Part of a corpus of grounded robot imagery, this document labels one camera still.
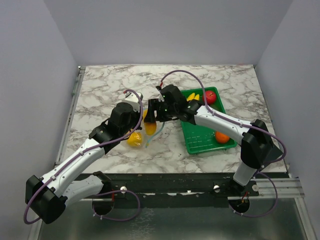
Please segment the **yellow lemon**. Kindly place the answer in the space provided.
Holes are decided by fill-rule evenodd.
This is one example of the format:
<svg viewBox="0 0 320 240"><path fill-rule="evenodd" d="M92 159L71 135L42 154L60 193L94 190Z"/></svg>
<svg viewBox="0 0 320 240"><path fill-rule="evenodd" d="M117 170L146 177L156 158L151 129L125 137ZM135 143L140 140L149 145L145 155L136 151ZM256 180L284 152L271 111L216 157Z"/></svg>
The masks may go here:
<svg viewBox="0 0 320 240"><path fill-rule="evenodd" d="M140 132L133 132L126 142L130 147L140 147L143 144L143 136Z"/></svg>

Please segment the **clear zip bag teal zipper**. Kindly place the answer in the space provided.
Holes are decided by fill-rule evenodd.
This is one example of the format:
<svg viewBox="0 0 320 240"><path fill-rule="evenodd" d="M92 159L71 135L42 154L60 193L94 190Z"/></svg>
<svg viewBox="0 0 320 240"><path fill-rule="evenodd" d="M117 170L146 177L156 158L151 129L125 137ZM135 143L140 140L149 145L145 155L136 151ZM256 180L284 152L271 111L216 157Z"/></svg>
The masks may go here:
<svg viewBox="0 0 320 240"><path fill-rule="evenodd" d="M163 130L165 123L162 123L160 128L157 127L157 123L148 123L144 122L144 118L147 115L147 109L145 108L143 111L142 117L142 130L136 130L129 137L125 138L124 141L128 147L131 148L147 148L151 141Z"/></svg>

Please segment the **green plastic tray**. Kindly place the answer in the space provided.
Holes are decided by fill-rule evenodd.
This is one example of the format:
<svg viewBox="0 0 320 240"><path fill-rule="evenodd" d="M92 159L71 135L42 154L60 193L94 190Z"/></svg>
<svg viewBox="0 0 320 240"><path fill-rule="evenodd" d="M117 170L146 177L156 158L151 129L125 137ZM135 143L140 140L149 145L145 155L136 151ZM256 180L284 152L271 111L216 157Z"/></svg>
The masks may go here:
<svg viewBox="0 0 320 240"><path fill-rule="evenodd" d="M180 91L185 98L188 98L192 93L196 93L199 94L200 100L202 100L203 91L201 88ZM215 105L217 111L226 113L217 88L214 86L205 87L205 91L213 91L217 97L216 102L214 104L209 104L209 106ZM182 127L185 146L190 155L226 150L237 146L237 143L231 138L225 144L218 143L215 139L215 131L208 127L193 125L189 122L183 121L180 121L180 124Z"/></svg>

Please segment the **orange fruit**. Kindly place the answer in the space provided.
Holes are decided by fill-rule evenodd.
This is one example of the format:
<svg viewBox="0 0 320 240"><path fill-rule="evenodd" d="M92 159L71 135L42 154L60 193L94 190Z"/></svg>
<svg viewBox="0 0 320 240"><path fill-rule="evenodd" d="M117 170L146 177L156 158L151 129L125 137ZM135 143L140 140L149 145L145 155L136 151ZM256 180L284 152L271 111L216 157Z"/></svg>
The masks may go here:
<svg viewBox="0 0 320 240"><path fill-rule="evenodd" d="M215 140L220 144L226 144L230 140L229 136L218 131L215 132L214 136Z"/></svg>

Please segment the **yellow peach with leaf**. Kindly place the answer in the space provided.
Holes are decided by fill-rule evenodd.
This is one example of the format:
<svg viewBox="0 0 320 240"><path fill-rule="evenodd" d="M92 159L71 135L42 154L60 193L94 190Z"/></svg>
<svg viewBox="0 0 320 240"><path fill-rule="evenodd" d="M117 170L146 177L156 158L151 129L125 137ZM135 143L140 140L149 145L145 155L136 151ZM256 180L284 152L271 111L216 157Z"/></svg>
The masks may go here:
<svg viewBox="0 0 320 240"><path fill-rule="evenodd" d="M142 122L143 122L143 123L145 122L145 118L146 118L146 116L147 116L147 113L148 113L148 110L145 109L145 110L143 111L143 115L142 115Z"/></svg>

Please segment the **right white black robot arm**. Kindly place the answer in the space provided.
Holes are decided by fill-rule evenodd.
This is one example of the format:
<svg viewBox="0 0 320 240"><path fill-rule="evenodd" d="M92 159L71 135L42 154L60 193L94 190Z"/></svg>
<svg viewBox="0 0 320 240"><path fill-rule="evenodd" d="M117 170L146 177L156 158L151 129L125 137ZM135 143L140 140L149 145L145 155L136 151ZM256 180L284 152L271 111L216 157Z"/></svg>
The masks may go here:
<svg viewBox="0 0 320 240"><path fill-rule="evenodd" d="M160 95L160 99L148 100L144 122L168 122L178 119L230 137L241 147L241 163L233 175L229 189L236 196L246 192L249 181L264 165L275 147L266 124L258 119L249 122L228 116L201 100L187 100L179 88L172 84L161 89Z"/></svg>

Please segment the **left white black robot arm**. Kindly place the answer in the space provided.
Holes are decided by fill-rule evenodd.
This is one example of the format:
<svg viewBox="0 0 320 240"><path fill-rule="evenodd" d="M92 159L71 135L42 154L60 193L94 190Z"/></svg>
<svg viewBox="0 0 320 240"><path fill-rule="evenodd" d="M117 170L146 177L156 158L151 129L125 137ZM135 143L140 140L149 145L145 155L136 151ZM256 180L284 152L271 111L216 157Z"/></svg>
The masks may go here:
<svg viewBox="0 0 320 240"><path fill-rule="evenodd" d="M26 209L33 210L44 223L51 224L74 202L90 196L113 196L117 190L101 171L80 181L76 179L89 165L139 129L142 119L141 100L118 103L110 117L95 127L67 160L42 177L32 175L26 181Z"/></svg>

